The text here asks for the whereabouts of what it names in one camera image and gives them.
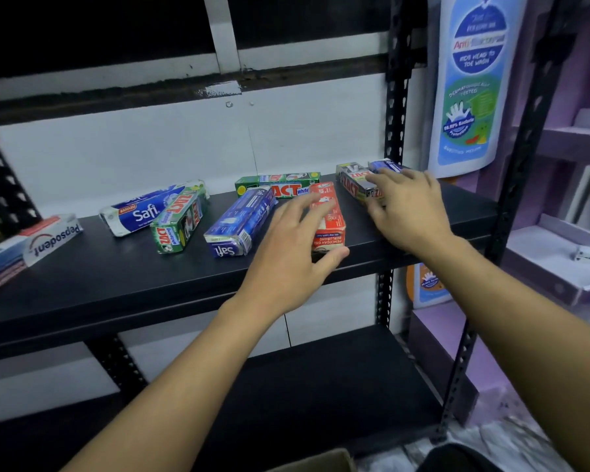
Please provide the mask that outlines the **person's right forearm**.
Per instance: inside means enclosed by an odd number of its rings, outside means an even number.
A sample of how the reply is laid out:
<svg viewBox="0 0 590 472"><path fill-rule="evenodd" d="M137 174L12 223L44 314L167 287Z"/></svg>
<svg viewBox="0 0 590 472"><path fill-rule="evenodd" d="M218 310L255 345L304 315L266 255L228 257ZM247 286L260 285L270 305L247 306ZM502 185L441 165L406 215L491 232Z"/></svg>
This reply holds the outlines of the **person's right forearm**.
<svg viewBox="0 0 590 472"><path fill-rule="evenodd" d="M528 411L577 472L590 472L590 324L452 234L407 246L441 278Z"/></svg>

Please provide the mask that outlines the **person's black trouser knee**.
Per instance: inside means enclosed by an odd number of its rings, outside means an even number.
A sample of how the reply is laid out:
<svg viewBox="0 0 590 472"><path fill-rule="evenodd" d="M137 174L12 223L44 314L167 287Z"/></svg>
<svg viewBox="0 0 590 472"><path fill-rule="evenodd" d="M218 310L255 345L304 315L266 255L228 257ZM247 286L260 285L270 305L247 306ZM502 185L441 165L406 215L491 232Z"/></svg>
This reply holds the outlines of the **person's black trouser knee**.
<svg viewBox="0 0 590 472"><path fill-rule="evenodd" d="M458 443L433 448L415 472L504 472L480 452Z"/></svg>

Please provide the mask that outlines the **small blue toothpaste box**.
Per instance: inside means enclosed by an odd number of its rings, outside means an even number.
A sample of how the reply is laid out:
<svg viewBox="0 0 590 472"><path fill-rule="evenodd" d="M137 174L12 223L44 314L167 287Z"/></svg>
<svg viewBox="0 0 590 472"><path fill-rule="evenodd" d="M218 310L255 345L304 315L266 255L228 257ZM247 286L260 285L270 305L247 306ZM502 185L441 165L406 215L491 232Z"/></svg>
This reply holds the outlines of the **small blue toothpaste box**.
<svg viewBox="0 0 590 472"><path fill-rule="evenodd" d="M389 158L383 158L368 162L368 169L374 174L381 174L385 170L401 173L403 171L403 166Z"/></svg>

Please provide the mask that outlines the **black shelf board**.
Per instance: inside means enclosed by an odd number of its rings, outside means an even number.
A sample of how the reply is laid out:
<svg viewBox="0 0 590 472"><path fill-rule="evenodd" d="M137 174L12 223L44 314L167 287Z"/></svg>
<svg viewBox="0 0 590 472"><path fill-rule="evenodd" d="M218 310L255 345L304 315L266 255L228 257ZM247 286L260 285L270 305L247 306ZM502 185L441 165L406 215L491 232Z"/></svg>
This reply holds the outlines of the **black shelf board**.
<svg viewBox="0 0 590 472"><path fill-rule="evenodd" d="M378 232L365 207L335 188L346 221L350 255L324 284L416 263ZM453 232L484 248L497 202L443 183ZM211 194L198 232L182 252L157 253L149 231L116 239L98 217L81 219L84 232L0 287L0 359L96 339L218 309L239 288L256 252L214 258L203 237L236 200Z"/></svg>
<svg viewBox="0 0 590 472"><path fill-rule="evenodd" d="M0 423L0 472L57 472L124 407L119 394ZM430 437L442 406L392 333L368 326L249 358L192 472L263 472L342 447Z"/></svg>

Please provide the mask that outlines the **orange red toothpaste box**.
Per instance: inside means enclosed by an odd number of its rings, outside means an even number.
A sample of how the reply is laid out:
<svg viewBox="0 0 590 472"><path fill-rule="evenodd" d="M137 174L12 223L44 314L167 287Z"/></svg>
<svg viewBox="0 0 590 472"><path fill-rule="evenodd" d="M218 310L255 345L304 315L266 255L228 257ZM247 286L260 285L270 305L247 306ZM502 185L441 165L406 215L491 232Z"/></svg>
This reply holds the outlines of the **orange red toothpaste box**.
<svg viewBox="0 0 590 472"><path fill-rule="evenodd" d="M309 187L309 193L318 193L320 198L311 203L310 209L322 206L328 202L334 202L331 210L320 221L316 230L312 245L312 252L325 254L331 250L345 245L346 222L340 209L339 200L333 182L320 182Z"/></svg>

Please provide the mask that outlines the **person's left forearm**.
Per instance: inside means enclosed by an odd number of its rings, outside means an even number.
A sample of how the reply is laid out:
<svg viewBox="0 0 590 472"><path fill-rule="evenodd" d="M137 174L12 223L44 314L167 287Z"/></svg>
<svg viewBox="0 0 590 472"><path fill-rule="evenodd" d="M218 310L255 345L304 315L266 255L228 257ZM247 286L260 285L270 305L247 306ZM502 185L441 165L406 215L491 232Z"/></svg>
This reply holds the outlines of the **person's left forearm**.
<svg viewBox="0 0 590 472"><path fill-rule="evenodd" d="M237 294L60 472L190 472L243 364L289 307Z"/></svg>

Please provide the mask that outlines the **green red toothpaste box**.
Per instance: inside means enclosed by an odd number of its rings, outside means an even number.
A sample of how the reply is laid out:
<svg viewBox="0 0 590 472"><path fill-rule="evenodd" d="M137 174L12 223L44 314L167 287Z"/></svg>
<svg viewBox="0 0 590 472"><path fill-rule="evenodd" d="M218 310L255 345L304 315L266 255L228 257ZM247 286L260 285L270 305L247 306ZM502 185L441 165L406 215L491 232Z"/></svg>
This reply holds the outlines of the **green red toothpaste box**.
<svg viewBox="0 0 590 472"><path fill-rule="evenodd" d="M151 236L161 255L181 253L196 232L209 206L209 194L202 180L187 182L180 193L150 224Z"/></svg>

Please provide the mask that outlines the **purple display stand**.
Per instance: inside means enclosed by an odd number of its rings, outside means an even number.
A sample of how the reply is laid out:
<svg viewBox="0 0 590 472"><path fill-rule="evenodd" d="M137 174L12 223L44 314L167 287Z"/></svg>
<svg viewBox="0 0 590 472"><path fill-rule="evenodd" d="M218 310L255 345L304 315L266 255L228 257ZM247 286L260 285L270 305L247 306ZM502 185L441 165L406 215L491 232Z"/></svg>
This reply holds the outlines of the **purple display stand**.
<svg viewBox="0 0 590 472"><path fill-rule="evenodd" d="M422 152L419 170L428 166L432 133L434 98L437 89L438 26L433 0L420 1L426 16L425 107L422 128ZM534 34L531 42L518 46L514 91L504 119L510 121L505 146L486 167L465 175L473 177L469 192L498 201L509 163L510 147L515 140L527 101L534 72L534 48L543 36L544 24L553 0L528 0L525 35ZM577 126L574 114L583 96L584 83L590 76L590 5L582 0L576 17L577 38L573 51L564 61L558 86L552 98L540 143L506 244L501 267L561 306L590 309L590 263L575 262L572 255L579 245L590 246L590 230L567 222L562 204L574 191L574 173L590 165L590 127Z"/></svg>

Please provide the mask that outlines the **black perforated upright post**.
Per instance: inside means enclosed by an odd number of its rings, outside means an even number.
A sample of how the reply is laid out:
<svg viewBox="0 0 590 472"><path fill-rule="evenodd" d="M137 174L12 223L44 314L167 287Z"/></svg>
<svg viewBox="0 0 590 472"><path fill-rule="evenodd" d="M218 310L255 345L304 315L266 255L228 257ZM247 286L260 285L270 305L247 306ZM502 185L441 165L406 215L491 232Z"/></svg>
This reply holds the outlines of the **black perforated upright post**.
<svg viewBox="0 0 590 472"><path fill-rule="evenodd" d="M0 151L0 234L12 237L41 220L42 216Z"/></svg>
<svg viewBox="0 0 590 472"><path fill-rule="evenodd" d="M398 165L403 163L404 133L409 80L415 65L411 53L412 32L422 9L418 0L391 0L391 23L388 31L387 68L385 73L384 158ZM392 333L400 333L404 325L404 299L400 294L400 309L394 309L395 280L403 268L394 267L376 277L376 323L385 325Z"/></svg>
<svg viewBox="0 0 590 472"><path fill-rule="evenodd" d="M501 187L498 201L439 182L453 234L468 243L475 238L484 239L481 244L484 256L497 267L500 267L504 258L506 244L541 140L552 98L558 86L562 65L573 51L576 42L578 31L576 17L581 5L582 0L553 0L552 2L544 24L543 36L538 39L534 48L534 72L520 125L510 147L509 163L504 180L496 182L496 186ZM513 76L516 72L515 63L519 43L534 40L533 33L528 36L523 33L527 8L513 60L503 116L508 109L508 104L515 103L509 98L514 91ZM509 127L510 121L503 117L496 157L505 146L505 133Z"/></svg>

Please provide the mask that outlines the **silver red toothpaste box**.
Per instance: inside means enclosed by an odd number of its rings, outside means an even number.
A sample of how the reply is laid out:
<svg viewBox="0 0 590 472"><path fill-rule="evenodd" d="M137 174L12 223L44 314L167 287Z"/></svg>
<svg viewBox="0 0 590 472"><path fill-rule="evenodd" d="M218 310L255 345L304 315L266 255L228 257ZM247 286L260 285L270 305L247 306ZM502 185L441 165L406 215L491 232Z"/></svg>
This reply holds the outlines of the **silver red toothpaste box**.
<svg viewBox="0 0 590 472"><path fill-rule="evenodd" d="M372 174L368 168L358 163L338 164L335 174L337 181L361 204L364 205L369 198L374 198L381 206L386 206L382 191L366 179Z"/></svg>

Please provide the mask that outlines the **person's right hand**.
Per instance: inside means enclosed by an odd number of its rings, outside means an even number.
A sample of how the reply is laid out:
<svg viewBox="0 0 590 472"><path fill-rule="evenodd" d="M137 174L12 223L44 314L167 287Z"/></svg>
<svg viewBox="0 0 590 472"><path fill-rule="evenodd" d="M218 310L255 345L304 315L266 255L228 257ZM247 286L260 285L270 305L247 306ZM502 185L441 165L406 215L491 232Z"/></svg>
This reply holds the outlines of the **person's right hand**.
<svg viewBox="0 0 590 472"><path fill-rule="evenodd" d="M370 174L366 179L382 191L393 212L392 228L378 228L388 242L422 260L457 243L442 199L441 185L429 172L404 168Z"/></svg>

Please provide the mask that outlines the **blue white toothpaste box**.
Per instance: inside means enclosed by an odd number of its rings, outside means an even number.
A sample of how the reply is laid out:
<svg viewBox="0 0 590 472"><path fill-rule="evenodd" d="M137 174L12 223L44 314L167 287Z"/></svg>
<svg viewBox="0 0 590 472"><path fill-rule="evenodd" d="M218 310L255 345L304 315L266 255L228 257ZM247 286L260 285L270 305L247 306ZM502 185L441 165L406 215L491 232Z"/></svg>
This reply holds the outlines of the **blue white toothpaste box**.
<svg viewBox="0 0 590 472"><path fill-rule="evenodd" d="M192 180L103 207L99 210L99 217L115 237L126 237L150 226L185 189L198 192L205 199L210 198L205 182L200 179Z"/></svg>

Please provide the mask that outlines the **small orange white bottle sign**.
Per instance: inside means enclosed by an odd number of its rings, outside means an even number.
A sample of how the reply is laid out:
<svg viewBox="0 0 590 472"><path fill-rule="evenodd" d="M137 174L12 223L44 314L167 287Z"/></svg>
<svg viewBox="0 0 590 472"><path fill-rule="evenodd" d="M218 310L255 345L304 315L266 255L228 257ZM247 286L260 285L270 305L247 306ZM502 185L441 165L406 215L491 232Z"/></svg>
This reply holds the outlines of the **small orange white bottle sign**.
<svg viewBox="0 0 590 472"><path fill-rule="evenodd" d="M406 268L406 290L412 309L423 309L452 301L437 275L424 263Z"/></svg>

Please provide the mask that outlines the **person's left hand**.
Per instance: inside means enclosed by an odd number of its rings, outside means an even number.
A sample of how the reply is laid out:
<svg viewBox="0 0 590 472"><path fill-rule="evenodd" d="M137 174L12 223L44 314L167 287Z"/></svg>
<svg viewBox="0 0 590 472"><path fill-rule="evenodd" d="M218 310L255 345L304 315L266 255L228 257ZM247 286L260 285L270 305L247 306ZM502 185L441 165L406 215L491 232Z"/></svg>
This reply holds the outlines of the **person's left hand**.
<svg viewBox="0 0 590 472"><path fill-rule="evenodd" d="M290 199L272 215L243 283L222 310L232 310L271 324L293 311L325 280L315 280L312 245L320 221L334 202L310 209L318 193Z"/></svg>

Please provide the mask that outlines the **white red toothpaste box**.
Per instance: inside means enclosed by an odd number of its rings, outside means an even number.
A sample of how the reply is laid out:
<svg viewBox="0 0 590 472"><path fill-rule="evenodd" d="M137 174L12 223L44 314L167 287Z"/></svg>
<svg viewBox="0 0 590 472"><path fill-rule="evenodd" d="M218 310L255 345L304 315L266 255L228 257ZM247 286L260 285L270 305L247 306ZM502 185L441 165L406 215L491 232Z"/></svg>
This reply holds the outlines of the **white red toothpaste box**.
<svg viewBox="0 0 590 472"><path fill-rule="evenodd" d="M59 214L0 243L0 287L84 232L76 215Z"/></svg>

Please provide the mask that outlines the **large bottle-shaped white blue sign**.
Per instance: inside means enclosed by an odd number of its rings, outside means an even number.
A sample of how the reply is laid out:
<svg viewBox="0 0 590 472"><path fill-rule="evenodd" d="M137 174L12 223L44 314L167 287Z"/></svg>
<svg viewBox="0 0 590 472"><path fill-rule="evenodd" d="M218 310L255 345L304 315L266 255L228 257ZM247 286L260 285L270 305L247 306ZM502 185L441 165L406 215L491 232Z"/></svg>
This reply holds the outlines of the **large bottle-shaped white blue sign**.
<svg viewBox="0 0 590 472"><path fill-rule="evenodd" d="M496 157L527 0L433 0L439 23L428 166L469 174Z"/></svg>

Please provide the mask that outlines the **long green toothpaste box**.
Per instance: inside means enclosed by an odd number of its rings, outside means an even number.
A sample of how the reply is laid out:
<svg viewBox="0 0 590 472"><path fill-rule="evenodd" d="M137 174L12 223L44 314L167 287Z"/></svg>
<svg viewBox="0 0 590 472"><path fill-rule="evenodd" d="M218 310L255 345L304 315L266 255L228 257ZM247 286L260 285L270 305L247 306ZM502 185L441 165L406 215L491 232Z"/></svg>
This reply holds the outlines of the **long green toothpaste box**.
<svg viewBox="0 0 590 472"><path fill-rule="evenodd" d="M249 189L267 187L277 199L293 198L308 193L311 185L320 182L320 177L318 172L244 176L235 182L235 190L241 197Z"/></svg>

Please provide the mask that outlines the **dark blue toothpaste box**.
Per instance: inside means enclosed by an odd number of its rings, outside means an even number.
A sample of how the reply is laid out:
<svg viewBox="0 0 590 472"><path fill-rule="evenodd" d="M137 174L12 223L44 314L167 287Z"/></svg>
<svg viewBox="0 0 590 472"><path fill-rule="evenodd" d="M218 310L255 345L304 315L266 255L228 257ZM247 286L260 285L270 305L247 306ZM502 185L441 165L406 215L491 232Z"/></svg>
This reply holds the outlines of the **dark blue toothpaste box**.
<svg viewBox="0 0 590 472"><path fill-rule="evenodd" d="M271 187L248 189L204 234L214 258L248 255L253 241L277 204Z"/></svg>

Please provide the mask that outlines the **black metal crossbar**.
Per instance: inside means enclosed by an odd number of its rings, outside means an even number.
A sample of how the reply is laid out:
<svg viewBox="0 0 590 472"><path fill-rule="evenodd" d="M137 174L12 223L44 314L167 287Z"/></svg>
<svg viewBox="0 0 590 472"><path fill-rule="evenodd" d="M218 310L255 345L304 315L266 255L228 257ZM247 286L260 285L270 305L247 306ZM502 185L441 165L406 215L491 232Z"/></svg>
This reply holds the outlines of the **black metal crossbar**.
<svg viewBox="0 0 590 472"><path fill-rule="evenodd" d="M35 95L0 101L0 126L216 99L262 89L298 86L378 73L385 75L387 68L388 55L384 53L293 67L162 80L133 87Z"/></svg>

